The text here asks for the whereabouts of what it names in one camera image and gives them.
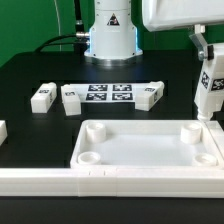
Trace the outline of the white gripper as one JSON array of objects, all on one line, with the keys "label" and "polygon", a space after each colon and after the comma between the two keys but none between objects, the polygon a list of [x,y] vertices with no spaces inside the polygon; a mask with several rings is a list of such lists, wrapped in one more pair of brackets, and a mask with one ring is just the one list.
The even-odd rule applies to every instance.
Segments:
[{"label": "white gripper", "polygon": [[212,60],[214,47],[203,36],[204,25],[224,23],[224,0],[142,0],[142,20],[150,32],[194,25],[189,38],[199,60]]}]

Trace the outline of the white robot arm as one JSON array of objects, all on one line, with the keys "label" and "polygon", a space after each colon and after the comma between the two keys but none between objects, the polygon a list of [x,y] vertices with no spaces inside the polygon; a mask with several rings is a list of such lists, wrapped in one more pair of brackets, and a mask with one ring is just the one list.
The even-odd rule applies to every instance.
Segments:
[{"label": "white robot arm", "polygon": [[[84,55],[99,63],[126,62],[142,54],[131,20],[131,0],[94,0],[95,22]],[[224,23],[224,0],[142,0],[142,21],[150,31],[194,27],[199,52],[209,57],[202,26]]]}]

